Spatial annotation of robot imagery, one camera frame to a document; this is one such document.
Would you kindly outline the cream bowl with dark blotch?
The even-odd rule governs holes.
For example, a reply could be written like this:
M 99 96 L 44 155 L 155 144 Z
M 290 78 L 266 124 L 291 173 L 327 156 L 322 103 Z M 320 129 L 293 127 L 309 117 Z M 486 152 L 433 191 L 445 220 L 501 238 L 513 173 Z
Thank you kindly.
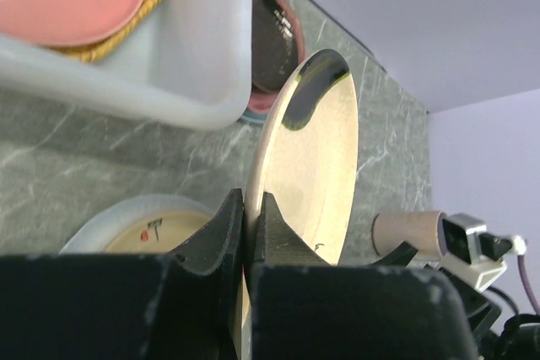
M 265 192 L 274 195 L 286 223 L 328 263 L 313 277 L 316 305 L 309 323 L 310 344 L 294 354 L 311 352 L 319 344 L 321 319 L 338 297 L 331 283 L 338 278 L 354 199 L 358 130 L 357 94 L 348 63 L 332 49 L 313 53 L 294 70 L 269 111 L 248 176 L 243 224 L 244 359 L 251 359 L 248 254 Z

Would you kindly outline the cream plate with small motifs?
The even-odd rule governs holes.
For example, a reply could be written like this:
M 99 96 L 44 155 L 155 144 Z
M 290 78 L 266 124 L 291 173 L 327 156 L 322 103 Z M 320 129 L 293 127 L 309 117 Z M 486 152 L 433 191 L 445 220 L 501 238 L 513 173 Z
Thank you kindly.
M 121 231 L 107 253 L 160 253 L 173 250 L 203 227 L 210 217 L 195 211 L 159 212 Z

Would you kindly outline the orange woven-pattern square plate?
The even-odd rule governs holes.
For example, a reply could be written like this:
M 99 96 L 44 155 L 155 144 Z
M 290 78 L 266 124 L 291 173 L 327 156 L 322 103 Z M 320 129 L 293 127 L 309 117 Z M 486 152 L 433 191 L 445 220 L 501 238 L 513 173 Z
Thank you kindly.
M 95 63 L 110 55 L 157 7 L 162 0 L 143 0 L 138 11 L 120 30 L 104 40 L 71 47 L 50 47 L 50 50 L 83 63 Z

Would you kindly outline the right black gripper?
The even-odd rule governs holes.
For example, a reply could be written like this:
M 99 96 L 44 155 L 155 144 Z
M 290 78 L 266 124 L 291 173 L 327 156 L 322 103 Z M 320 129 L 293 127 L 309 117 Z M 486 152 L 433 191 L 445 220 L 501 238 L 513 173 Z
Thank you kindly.
M 442 359 L 446 354 L 464 353 L 464 344 L 474 341 L 484 359 L 538 359 L 539 314 L 519 313 L 509 296 L 493 286 L 486 291 L 498 294 L 514 310 L 500 334 L 490 327 L 501 314 L 500 307 L 483 293 L 444 271 L 441 272 L 455 288 L 463 311 L 437 303 L 428 305 L 407 296 L 407 302 L 391 312 L 389 334 L 413 359 Z

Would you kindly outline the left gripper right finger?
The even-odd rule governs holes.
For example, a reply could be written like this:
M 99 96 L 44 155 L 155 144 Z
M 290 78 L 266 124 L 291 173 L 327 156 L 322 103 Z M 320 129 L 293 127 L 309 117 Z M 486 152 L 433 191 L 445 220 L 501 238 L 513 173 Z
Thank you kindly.
M 303 352 L 315 318 L 313 277 L 328 263 L 286 223 L 269 192 L 263 194 L 248 258 L 250 358 Z

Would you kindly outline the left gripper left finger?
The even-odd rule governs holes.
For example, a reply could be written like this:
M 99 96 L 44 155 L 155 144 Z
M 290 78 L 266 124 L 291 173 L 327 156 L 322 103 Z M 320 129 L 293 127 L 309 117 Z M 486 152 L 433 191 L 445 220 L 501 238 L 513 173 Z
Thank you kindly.
M 188 359 L 240 359 L 242 323 L 242 220 L 240 189 L 172 251 L 178 277 L 170 318 L 179 352 Z

